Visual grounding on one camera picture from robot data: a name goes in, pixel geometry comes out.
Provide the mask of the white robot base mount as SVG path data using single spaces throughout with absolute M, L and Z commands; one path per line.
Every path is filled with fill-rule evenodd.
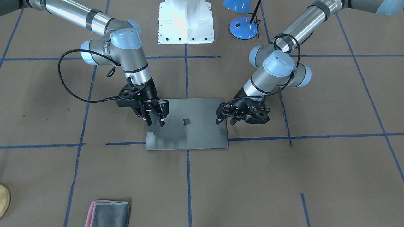
M 214 42 L 211 3 L 205 0 L 165 0 L 159 5 L 159 44 Z

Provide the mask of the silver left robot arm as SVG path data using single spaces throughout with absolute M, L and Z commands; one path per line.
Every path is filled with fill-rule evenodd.
M 318 0 L 295 19 L 285 30 L 274 37 L 267 46 L 256 46 L 249 54 L 249 62 L 256 68 L 254 74 L 229 102 L 223 102 L 216 110 L 216 124 L 227 118 L 234 125 L 243 120 L 249 124 L 265 124 L 269 121 L 270 109 L 266 97 L 276 94 L 274 88 L 287 86 L 303 87 L 310 82 L 311 69 L 295 62 L 290 53 L 297 50 L 305 40 L 331 15 L 344 8 L 393 15 L 403 8 L 402 0 Z

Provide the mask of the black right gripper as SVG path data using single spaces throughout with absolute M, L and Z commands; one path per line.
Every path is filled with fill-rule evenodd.
M 146 121 L 147 126 L 152 125 L 150 111 L 155 115 L 161 127 L 165 125 L 164 119 L 169 113 L 169 101 L 159 101 L 153 79 L 144 84 L 132 86 L 131 95 L 135 101 L 131 105 L 138 117 Z

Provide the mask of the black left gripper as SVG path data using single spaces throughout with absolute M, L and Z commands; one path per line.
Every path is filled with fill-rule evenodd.
M 225 121 L 227 118 L 231 117 L 230 124 L 235 125 L 239 121 L 245 121 L 247 118 L 250 118 L 250 115 L 246 114 L 248 111 L 247 102 L 248 100 L 261 102 L 264 97 L 261 96 L 253 96 L 250 98 L 243 88 L 241 88 L 238 93 L 233 97 L 233 105 L 228 104 L 225 105 L 222 102 L 217 110 L 216 110 L 216 125 L 221 124 L 221 122 Z

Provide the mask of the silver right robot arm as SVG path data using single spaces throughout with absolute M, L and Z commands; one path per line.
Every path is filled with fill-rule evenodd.
M 95 40 L 82 43 L 78 52 L 82 59 L 95 66 L 111 65 L 111 77 L 117 67 L 125 74 L 126 85 L 114 100 L 120 107 L 133 109 L 147 125 L 152 124 L 154 115 L 161 127 L 169 113 L 169 102 L 160 101 L 153 82 L 150 67 L 142 49 L 140 26 L 131 19 L 118 20 L 104 12 L 76 0 L 2 0 L 1 15 L 23 8 L 43 10 L 99 35 Z

